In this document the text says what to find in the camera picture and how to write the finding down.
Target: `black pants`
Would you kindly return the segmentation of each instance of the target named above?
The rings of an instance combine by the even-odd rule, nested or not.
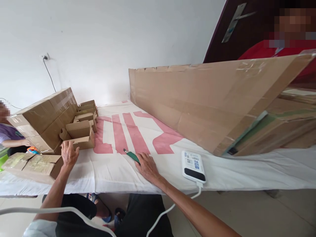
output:
[[[62,207],[72,206],[81,211],[86,217],[93,218],[96,215],[96,205],[89,199],[79,194],[64,195]],[[161,195],[130,194],[127,213],[122,223],[114,231],[117,237],[146,236],[160,213],[165,211]],[[91,236],[108,237],[110,234],[88,226],[73,212],[59,214],[56,227],[56,236]],[[170,221],[167,215],[163,215],[150,237],[173,237]]]
[[[29,148],[29,146],[17,146],[17,147],[11,147],[8,150],[8,156],[10,157],[11,155],[17,153],[17,152],[23,152],[26,153],[27,149]]]

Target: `electrical outlet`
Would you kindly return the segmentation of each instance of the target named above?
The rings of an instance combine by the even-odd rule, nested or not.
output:
[[[42,54],[42,55],[40,56],[41,61],[43,61],[43,58],[44,58],[45,56],[47,57],[47,59],[45,59],[46,61],[50,60],[49,54],[48,54],[48,53],[45,53],[45,54]]]

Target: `red shirt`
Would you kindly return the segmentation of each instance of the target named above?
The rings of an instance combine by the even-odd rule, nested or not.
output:
[[[307,44],[300,42],[300,45],[306,45],[308,47],[297,47],[297,48],[284,48],[277,52],[278,48],[265,47],[265,40],[255,44],[248,49],[238,60],[242,59],[256,59],[256,58],[270,58],[270,57],[282,57],[288,55],[300,54],[303,50],[315,49],[316,51],[316,40],[305,40]],[[313,60],[293,81],[294,83],[309,83],[316,82],[316,60]]]

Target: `dark wooden door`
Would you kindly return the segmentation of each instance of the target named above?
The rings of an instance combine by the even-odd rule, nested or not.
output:
[[[262,41],[264,33],[273,30],[274,14],[278,10],[275,7],[273,0],[227,0],[204,63],[237,60]],[[231,32],[230,37],[225,35],[227,31]]]

